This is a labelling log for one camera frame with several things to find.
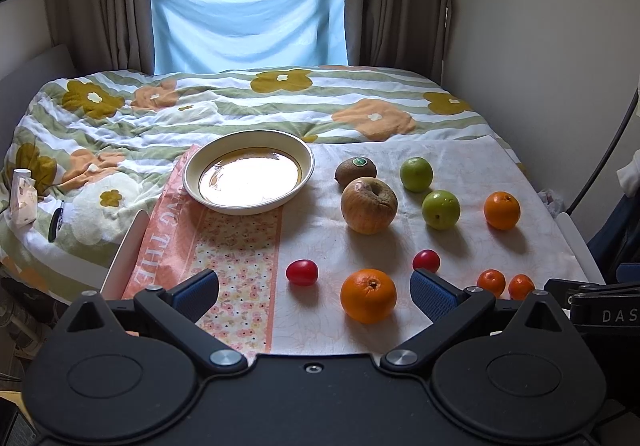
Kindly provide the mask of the small mandarin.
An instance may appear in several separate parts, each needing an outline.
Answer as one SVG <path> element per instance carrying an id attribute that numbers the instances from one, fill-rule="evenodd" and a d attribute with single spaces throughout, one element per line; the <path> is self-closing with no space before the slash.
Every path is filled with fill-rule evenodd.
<path id="1" fill-rule="evenodd" d="M 506 289 L 506 277 L 498 270 L 486 270 L 480 273 L 476 285 L 500 298 Z"/>
<path id="2" fill-rule="evenodd" d="M 512 300 L 523 301 L 536 289 L 534 282 L 525 274 L 515 275 L 509 283 L 508 290 Z"/>

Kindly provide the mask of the red cherry tomato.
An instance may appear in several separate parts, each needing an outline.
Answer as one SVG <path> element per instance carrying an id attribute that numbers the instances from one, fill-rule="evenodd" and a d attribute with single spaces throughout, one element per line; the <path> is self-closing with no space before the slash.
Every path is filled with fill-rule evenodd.
<path id="1" fill-rule="evenodd" d="M 431 273 L 437 273 L 440 267 L 439 255 L 431 249 L 421 250 L 414 256 L 412 267 L 415 270 L 426 270 Z"/>
<path id="2" fill-rule="evenodd" d="M 296 260 L 285 270 L 288 281 L 298 287 L 309 287 L 318 281 L 318 266 L 311 260 Z"/>

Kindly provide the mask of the large orange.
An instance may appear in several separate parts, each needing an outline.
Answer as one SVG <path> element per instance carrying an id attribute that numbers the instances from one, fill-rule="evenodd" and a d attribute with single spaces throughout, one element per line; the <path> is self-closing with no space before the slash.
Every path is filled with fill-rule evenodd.
<path id="1" fill-rule="evenodd" d="M 372 325 L 384 321 L 393 313 L 397 289 L 386 273 L 365 269 L 349 275 L 341 287 L 341 304 L 354 321 Z"/>

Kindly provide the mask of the green apple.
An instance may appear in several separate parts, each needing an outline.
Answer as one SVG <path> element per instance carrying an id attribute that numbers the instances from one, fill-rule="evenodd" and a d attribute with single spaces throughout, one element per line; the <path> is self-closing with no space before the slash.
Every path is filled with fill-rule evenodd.
<path id="1" fill-rule="evenodd" d="M 422 201 L 422 215 L 425 223 L 432 229 L 446 231 L 452 229 L 460 218 L 459 200 L 453 193 L 434 191 Z"/>
<path id="2" fill-rule="evenodd" d="M 402 186 L 409 192 L 422 193 L 432 184 L 434 173 L 430 163 L 422 157 L 411 157 L 400 166 Z"/>

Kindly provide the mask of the wrinkled yellow-brown apple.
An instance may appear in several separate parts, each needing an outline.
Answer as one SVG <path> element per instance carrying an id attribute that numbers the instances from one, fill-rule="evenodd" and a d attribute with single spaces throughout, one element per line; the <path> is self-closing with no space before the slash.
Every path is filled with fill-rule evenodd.
<path id="1" fill-rule="evenodd" d="M 361 235 L 385 231 L 394 221 L 398 199 L 394 191 L 375 177 L 358 177 L 341 195 L 341 211 L 347 226 Z"/>

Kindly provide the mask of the pink floral tablecloth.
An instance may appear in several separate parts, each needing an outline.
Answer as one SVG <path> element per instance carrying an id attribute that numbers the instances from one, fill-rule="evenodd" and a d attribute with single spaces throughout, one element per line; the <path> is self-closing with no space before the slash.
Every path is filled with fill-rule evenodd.
<path id="1" fill-rule="evenodd" d="M 171 288 L 211 269 L 219 296 L 200 326 L 247 356 L 382 354 L 427 325 L 409 295 L 412 260 L 421 250 L 437 252 L 439 275 L 460 288 L 491 269 L 506 278 L 525 274 L 537 286 L 551 277 L 582 278 L 558 225 L 491 137 L 317 144 L 312 150 L 314 174 L 306 186 L 282 207 L 248 217 L 223 215 L 194 201 L 182 185 L 186 163 L 178 159 L 152 212 L 126 295 L 149 284 Z M 378 177 L 398 199 L 393 223 L 373 236 L 348 228 L 334 179 L 337 165 L 357 155 L 374 161 Z M 436 188 L 459 200 L 461 215 L 452 229 L 430 229 L 421 197 L 402 187 L 400 165 L 413 156 L 432 165 Z M 508 192 L 520 203 L 520 221 L 510 231 L 497 231 L 485 220 L 485 200 L 495 192 Z M 318 266 L 318 281 L 309 287 L 285 276 L 292 262 L 303 259 Z M 343 281 L 362 269 L 386 273 L 397 289 L 392 315 L 375 325 L 354 321 L 341 306 Z"/>

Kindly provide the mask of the black round gadget on bed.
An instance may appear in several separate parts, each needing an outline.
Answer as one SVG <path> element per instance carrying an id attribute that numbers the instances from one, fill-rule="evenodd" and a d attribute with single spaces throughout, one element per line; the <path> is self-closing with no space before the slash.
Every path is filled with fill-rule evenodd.
<path id="1" fill-rule="evenodd" d="M 58 236 L 58 232 L 60 231 L 63 224 L 63 214 L 64 208 L 59 206 L 55 209 L 52 214 L 49 229 L 48 229 L 48 242 L 54 243 L 56 237 Z"/>

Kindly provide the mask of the cream shallow bowl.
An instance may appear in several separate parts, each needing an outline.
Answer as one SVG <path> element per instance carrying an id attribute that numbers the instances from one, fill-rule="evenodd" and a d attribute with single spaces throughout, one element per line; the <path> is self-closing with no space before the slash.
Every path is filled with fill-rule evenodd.
<path id="1" fill-rule="evenodd" d="M 183 186 L 208 209 L 253 215 L 293 199 L 314 173 L 314 154 L 299 137 L 276 130 L 221 136 L 186 162 Z"/>

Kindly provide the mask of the brown kiwi with sticker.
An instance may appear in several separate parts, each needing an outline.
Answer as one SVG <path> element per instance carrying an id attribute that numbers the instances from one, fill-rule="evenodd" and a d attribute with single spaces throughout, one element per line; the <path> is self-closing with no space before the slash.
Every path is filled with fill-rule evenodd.
<path id="1" fill-rule="evenodd" d="M 334 179 L 341 189 L 360 177 L 376 177 L 378 168 L 374 162 L 363 156 L 350 157 L 343 160 L 335 169 Z"/>

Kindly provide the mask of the floral striped duvet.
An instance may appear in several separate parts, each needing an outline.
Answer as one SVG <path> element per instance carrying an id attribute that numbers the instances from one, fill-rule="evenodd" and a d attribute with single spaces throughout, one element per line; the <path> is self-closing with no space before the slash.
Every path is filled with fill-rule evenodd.
<path id="1" fill-rule="evenodd" d="M 242 130 L 307 143 L 472 140 L 488 122 L 434 81 L 405 70 L 321 66 L 58 78 L 29 102 L 1 156 L 1 187 L 32 171 L 37 218 L 1 214 L 1 273 L 61 301 L 103 284 L 136 213 L 151 211 L 191 146 Z M 63 224 L 48 242 L 51 217 Z"/>

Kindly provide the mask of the small white lotion bottle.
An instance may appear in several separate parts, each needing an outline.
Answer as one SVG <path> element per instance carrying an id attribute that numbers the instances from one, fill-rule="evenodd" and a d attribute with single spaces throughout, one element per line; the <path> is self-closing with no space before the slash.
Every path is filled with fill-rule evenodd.
<path id="1" fill-rule="evenodd" d="M 12 177 L 10 214 L 15 227 L 21 229 L 37 218 L 38 194 L 32 171 L 15 169 Z"/>

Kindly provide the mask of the grey bed headboard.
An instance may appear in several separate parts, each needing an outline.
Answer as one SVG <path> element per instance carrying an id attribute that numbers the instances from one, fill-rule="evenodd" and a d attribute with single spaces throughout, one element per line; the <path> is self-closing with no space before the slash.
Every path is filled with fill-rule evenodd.
<path id="1" fill-rule="evenodd" d="M 25 115 L 29 102 L 41 87 L 58 78 L 78 76 L 70 51 L 64 44 L 60 44 L 32 58 L 1 79 L 1 156 L 9 149 L 18 121 Z"/>

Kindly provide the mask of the light blue window cloth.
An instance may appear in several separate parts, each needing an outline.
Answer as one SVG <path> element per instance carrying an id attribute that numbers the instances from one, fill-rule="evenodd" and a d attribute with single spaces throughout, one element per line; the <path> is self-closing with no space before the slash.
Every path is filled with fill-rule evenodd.
<path id="1" fill-rule="evenodd" d="M 157 75 L 344 65 L 345 0 L 151 0 Z"/>

